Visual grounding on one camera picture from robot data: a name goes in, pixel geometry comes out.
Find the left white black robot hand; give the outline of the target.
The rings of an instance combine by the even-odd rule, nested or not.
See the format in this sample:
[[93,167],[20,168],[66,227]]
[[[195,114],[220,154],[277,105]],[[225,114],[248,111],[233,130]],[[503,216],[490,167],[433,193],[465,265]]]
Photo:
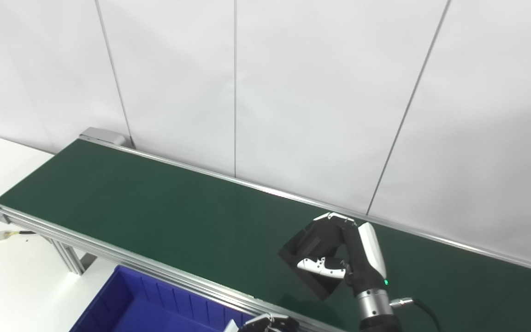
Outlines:
[[238,326],[230,320],[224,332],[298,332],[300,324],[288,315],[265,313]]

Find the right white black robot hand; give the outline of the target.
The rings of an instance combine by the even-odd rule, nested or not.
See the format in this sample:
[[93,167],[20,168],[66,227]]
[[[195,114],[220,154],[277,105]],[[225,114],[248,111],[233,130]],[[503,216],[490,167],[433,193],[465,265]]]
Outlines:
[[385,289],[386,267],[373,224],[327,212],[316,217],[298,241],[292,264],[323,288],[324,300],[345,281],[354,294]]

